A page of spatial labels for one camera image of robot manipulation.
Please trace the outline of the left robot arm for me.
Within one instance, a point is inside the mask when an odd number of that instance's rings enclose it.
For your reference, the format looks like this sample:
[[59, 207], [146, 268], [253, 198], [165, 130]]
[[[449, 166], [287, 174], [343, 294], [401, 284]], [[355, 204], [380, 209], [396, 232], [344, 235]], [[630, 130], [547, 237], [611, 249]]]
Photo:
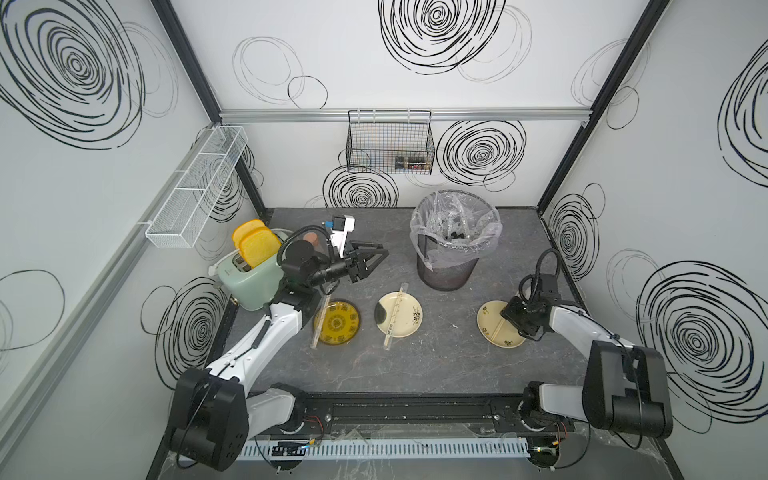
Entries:
[[321, 307], [322, 288], [344, 277], [367, 278], [389, 255], [381, 244], [353, 241], [342, 254], [323, 255], [302, 238], [276, 253], [282, 278], [267, 313], [233, 347], [177, 381], [164, 444], [177, 458], [217, 471], [229, 468], [247, 440], [294, 422], [300, 394], [273, 386], [250, 391], [265, 367]]

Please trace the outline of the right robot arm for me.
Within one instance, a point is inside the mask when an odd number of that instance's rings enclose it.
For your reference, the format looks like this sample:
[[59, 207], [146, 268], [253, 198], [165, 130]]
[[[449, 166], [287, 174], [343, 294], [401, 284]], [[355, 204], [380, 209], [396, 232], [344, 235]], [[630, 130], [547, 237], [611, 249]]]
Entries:
[[571, 419], [617, 434], [662, 439], [671, 435], [674, 421], [663, 356], [621, 338], [584, 309], [564, 301], [553, 274], [524, 277], [501, 317], [527, 340], [556, 333], [587, 360], [581, 386], [528, 384], [519, 415], [530, 428]]

